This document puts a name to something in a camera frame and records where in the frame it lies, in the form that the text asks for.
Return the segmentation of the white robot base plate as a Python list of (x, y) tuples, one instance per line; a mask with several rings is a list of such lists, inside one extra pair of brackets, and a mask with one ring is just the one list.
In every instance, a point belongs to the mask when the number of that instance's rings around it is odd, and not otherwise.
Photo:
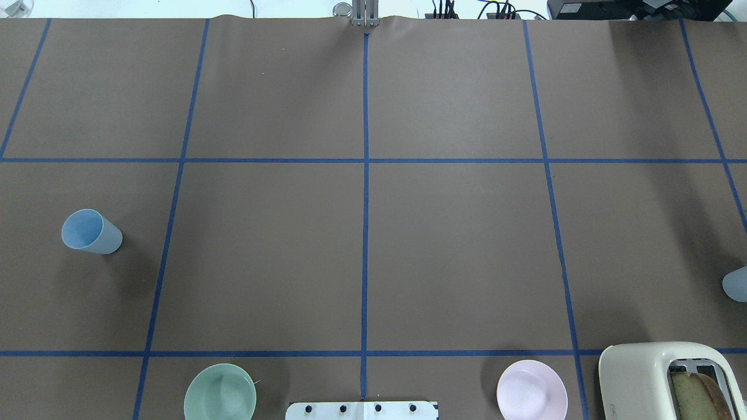
[(438, 404), (430, 401), (299, 402), (286, 409), (285, 419), (438, 419)]

